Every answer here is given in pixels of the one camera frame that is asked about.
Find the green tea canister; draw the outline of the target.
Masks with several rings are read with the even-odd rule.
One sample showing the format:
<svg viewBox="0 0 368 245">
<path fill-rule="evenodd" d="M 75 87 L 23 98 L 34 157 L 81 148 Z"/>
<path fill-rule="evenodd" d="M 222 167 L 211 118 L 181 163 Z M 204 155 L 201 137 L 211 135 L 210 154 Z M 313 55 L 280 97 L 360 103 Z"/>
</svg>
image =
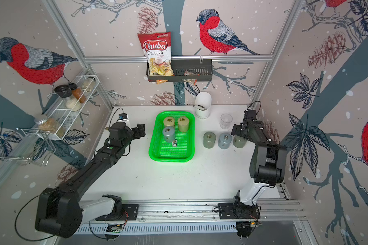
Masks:
<svg viewBox="0 0 368 245">
<path fill-rule="evenodd" d="M 233 145 L 238 148 L 238 149 L 242 149 L 244 148 L 244 146 L 246 145 L 247 143 L 247 140 L 238 136 L 238 135 L 235 135 L 234 136 L 234 139 L 233 139 Z"/>
<path fill-rule="evenodd" d="M 213 132 L 206 132 L 203 135 L 203 146 L 207 149 L 214 147 L 216 141 L 216 135 Z"/>
</svg>

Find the blue-grey tea canister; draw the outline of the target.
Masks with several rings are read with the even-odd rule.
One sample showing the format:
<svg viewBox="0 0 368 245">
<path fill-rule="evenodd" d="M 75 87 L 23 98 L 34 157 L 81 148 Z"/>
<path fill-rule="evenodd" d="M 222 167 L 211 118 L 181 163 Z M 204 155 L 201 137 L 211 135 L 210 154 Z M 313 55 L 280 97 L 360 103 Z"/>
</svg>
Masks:
<svg viewBox="0 0 368 245">
<path fill-rule="evenodd" d="M 172 143 L 175 141 L 175 127 L 166 126 L 163 129 L 163 138 L 167 143 Z"/>
<path fill-rule="evenodd" d="M 218 138 L 218 146 L 221 149 L 223 150 L 228 149 L 230 147 L 231 142 L 232 142 L 232 136 L 230 133 L 223 132 L 220 134 Z"/>
</svg>

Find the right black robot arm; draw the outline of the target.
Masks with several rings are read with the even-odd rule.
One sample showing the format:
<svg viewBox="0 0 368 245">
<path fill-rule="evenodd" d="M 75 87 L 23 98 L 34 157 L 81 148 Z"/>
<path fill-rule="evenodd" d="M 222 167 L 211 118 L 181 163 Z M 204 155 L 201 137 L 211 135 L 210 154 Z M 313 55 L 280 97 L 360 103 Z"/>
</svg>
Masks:
<svg viewBox="0 0 368 245">
<path fill-rule="evenodd" d="M 258 199 L 267 189 L 281 183 L 285 175 L 287 150 L 268 135 L 256 115 L 254 110 L 245 110 L 243 121 L 235 124 L 231 132 L 236 148 L 243 148 L 247 142 L 255 144 L 249 164 L 250 180 L 234 196 L 233 214 L 237 218 L 259 218 Z"/>
</svg>

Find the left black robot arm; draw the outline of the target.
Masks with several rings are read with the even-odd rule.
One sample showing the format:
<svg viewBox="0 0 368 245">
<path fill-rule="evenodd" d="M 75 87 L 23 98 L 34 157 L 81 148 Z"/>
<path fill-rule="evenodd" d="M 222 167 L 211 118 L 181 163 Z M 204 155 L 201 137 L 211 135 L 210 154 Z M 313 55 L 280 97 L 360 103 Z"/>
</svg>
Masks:
<svg viewBox="0 0 368 245">
<path fill-rule="evenodd" d="M 145 124 L 129 128 L 122 121 L 114 123 L 108 131 L 109 138 L 90 163 L 58 187 L 46 188 L 41 193 L 35 219 L 37 231 L 69 238 L 83 223 L 116 209 L 119 197 L 107 195 L 95 201 L 98 208 L 94 214 L 87 213 L 86 205 L 80 200 L 104 172 L 126 155 L 125 150 L 130 149 L 131 142 L 144 137 L 146 131 Z"/>
</svg>

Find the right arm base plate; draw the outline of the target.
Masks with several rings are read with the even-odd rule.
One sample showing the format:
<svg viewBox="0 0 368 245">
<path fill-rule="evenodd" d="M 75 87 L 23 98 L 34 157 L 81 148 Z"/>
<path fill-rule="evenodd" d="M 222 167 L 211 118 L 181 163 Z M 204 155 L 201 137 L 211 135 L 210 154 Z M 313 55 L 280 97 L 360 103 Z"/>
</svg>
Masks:
<svg viewBox="0 0 368 245">
<path fill-rule="evenodd" d="M 260 219 L 259 206 L 249 206 L 243 203 L 218 203 L 220 219 Z"/>
</svg>

